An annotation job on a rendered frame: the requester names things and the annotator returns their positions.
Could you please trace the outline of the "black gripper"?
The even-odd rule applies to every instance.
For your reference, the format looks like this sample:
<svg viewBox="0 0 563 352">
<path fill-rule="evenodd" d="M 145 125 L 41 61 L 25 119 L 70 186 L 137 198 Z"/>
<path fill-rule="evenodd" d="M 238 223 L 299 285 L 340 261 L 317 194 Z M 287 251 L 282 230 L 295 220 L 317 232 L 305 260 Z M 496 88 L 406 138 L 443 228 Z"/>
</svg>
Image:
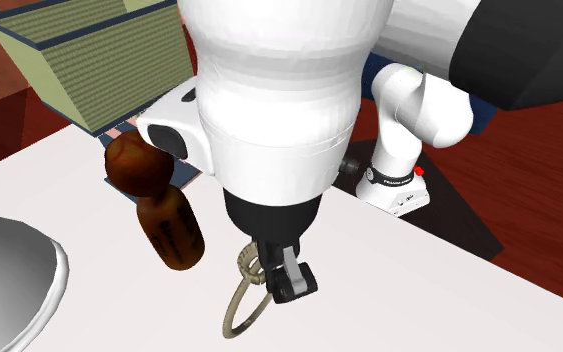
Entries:
<svg viewBox="0 0 563 352">
<path fill-rule="evenodd" d="M 257 240 L 266 288 L 275 303 L 288 303 L 316 292 L 318 284 L 309 265 L 297 261 L 300 243 L 295 241 L 313 223 L 322 196 L 294 205 L 266 206 L 241 199 L 226 189 L 223 195 L 233 224 Z"/>
</svg>

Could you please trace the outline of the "blue pink flat board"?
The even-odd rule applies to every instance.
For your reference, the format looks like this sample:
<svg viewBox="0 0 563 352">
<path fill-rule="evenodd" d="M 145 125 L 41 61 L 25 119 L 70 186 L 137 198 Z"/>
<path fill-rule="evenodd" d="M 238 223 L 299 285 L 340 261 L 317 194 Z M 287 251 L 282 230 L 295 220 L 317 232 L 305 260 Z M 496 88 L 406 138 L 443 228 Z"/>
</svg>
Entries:
<svg viewBox="0 0 563 352">
<path fill-rule="evenodd" d="M 137 127 L 129 121 L 124 121 L 115 126 L 113 129 L 99 135 L 98 140 L 105 148 L 107 148 L 108 145 L 117 137 L 117 133 L 125 133 L 132 130 L 136 131 Z M 170 184 L 179 189 L 183 189 L 199 174 L 200 171 L 195 167 L 178 158 L 174 158 L 174 172 L 171 177 Z"/>
</svg>

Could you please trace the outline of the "dark robot stand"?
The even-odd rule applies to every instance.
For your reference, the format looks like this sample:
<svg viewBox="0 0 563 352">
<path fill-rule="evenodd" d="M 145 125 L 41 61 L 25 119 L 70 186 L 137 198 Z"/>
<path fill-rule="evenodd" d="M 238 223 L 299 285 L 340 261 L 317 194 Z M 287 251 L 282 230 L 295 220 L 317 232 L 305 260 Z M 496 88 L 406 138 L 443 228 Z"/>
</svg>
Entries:
<svg viewBox="0 0 563 352">
<path fill-rule="evenodd" d="M 493 260 L 504 250 L 502 243 L 427 154 L 422 152 L 418 163 L 424 171 L 430 203 L 400 219 L 480 258 Z"/>
</svg>

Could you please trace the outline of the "dark blue block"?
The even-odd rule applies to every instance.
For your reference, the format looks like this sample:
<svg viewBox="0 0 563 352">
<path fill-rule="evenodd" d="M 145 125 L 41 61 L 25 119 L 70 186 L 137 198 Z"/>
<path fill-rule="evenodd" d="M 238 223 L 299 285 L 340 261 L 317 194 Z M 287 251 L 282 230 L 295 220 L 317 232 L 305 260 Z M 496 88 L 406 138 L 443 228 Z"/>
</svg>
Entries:
<svg viewBox="0 0 563 352">
<path fill-rule="evenodd" d="M 363 98 L 374 100 L 371 90 L 373 80 L 382 68 L 391 63 L 392 60 L 388 58 L 375 53 L 369 54 L 361 78 L 361 93 Z M 498 108 L 474 95 L 469 95 L 469 101 L 474 114 L 473 124 L 469 133 L 479 135 L 497 113 Z"/>
</svg>

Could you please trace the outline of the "large white bowl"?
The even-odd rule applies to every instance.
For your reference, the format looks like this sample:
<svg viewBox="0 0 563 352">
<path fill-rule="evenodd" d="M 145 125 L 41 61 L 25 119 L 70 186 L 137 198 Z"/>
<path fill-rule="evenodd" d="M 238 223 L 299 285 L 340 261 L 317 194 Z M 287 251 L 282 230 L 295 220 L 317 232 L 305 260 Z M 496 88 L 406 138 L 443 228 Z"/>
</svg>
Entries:
<svg viewBox="0 0 563 352">
<path fill-rule="evenodd" d="M 0 217 L 0 352 L 23 352 L 42 332 L 68 276 L 68 257 L 57 241 Z"/>
</svg>

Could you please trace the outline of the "olive green box blue rim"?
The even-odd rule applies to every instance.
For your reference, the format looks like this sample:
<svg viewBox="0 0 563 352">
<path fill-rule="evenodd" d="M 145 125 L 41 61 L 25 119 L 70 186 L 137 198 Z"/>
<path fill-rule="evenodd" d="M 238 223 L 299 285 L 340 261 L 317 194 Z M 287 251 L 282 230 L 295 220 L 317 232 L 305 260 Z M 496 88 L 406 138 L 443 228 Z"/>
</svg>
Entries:
<svg viewBox="0 0 563 352">
<path fill-rule="evenodd" d="M 41 102 L 98 136 L 194 74 L 177 0 L 42 0 L 0 12 Z"/>
</svg>

